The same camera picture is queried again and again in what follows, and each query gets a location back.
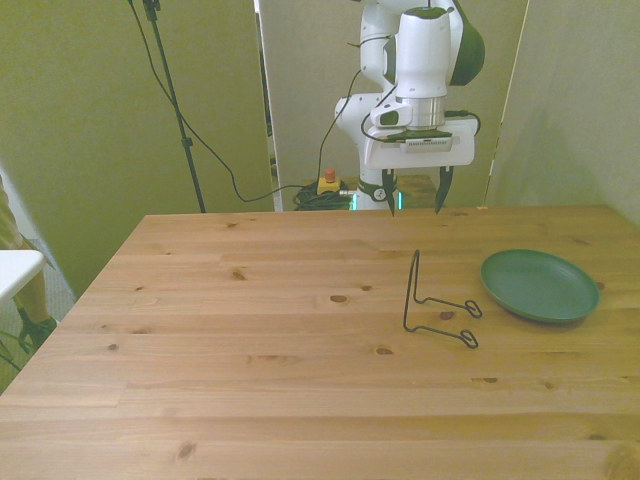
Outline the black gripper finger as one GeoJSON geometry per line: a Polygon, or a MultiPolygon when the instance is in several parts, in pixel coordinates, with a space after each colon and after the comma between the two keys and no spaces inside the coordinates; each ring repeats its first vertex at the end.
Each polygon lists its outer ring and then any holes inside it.
{"type": "Polygon", "coordinates": [[[382,171],[382,186],[389,210],[392,215],[395,215],[395,192],[397,190],[397,180],[394,169],[385,169],[382,171]]]}
{"type": "Polygon", "coordinates": [[[454,168],[452,166],[442,166],[439,169],[439,186],[435,196],[435,213],[438,214],[444,206],[446,197],[449,193],[452,180],[453,180],[454,168]]]}

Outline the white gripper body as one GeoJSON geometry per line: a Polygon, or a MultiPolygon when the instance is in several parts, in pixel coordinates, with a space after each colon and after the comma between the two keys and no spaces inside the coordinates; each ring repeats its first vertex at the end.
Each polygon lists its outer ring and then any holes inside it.
{"type": "Polygon", "coordinates": [[[365,132],[363,160],[369,169],[407,169],[469,165],[475,157],[476,119],[447,119],[438,127],[445,136],[386,142],[388,136],[408,134],[402,128],[370,126],[365,132]]]}

